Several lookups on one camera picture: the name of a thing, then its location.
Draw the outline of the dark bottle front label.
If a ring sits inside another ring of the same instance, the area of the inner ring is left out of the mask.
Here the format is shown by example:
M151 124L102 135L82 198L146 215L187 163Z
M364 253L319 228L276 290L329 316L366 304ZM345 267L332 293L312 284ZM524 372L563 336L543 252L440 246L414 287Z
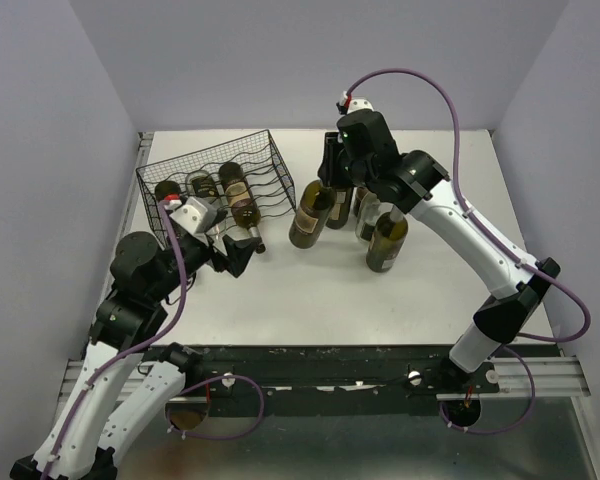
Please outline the dark bottle front label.
M182 196L182 190L178 182L163 180L156 184L154 195L157 202L179 199Z

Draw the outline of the olive bottle tan label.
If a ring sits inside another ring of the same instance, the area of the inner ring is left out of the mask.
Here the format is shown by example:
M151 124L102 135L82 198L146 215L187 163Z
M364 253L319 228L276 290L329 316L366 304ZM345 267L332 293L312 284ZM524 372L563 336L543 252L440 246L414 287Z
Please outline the olive bottle tan label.
M290 242L299 249L313 247L336 203L336 193L320 180L305 188L289 230Z

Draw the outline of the dark bottle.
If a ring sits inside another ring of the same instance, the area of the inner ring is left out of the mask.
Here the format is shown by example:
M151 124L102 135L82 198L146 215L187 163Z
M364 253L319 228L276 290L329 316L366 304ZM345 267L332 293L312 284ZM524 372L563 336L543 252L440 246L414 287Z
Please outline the dark bottle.
M350 215L353 188L336 188L336 201L331 210L326 226L333 230L341 229L346 225Z

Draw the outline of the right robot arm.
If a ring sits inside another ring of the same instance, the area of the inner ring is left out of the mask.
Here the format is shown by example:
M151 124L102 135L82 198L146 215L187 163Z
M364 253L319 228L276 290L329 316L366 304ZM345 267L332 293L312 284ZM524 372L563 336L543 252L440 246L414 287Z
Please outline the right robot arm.
M473 384L481 364L514 340L560 272L553 259L537 260L497 229L489 240L475 224L480 212L463 211L447 170L424 151L400 152L384 117L372 109L337 121L325 137L318 176L328 186L364 187L423 223L485 284L488 299L439 370L451 391Z

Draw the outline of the dark bottle label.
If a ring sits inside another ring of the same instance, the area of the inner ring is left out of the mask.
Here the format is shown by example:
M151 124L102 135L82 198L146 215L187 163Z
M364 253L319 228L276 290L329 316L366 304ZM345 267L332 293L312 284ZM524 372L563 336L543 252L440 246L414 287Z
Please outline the dark bottle label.
M156 184L154 195L157 202L179 199L182 196L182 190L178 182L163 180Z
M258 228L261 212L242 167L236 162L226 162L220 166L218 176L235 223L259 240L256 253L263 254L266 246Z

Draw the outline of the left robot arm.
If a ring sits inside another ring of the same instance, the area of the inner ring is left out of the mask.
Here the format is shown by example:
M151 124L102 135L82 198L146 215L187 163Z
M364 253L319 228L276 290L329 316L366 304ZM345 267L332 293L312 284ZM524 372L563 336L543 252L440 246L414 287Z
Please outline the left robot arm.
M194 393L211 370L201 351L172 343L152 356L142 383L119 395L150 346L174 327L163 306L187 294L199 268L239 277L256 249L253 239L224 237L219 251L189 234L162 248L148 232L117 245L111 292L96 311L82 369L55 426L38 450L17 460L12 479L113 479L136 438L172 397Z

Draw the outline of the clear glass bottle front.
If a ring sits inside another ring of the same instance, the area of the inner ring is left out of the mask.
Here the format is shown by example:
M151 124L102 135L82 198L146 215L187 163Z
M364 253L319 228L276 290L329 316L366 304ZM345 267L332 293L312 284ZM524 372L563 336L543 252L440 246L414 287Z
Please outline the clear glass bottle front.
M222 220L210 228L206 234L209 237L215 238L217 241L220 241L222 237L226 234L227 231L227 222L226 220Z

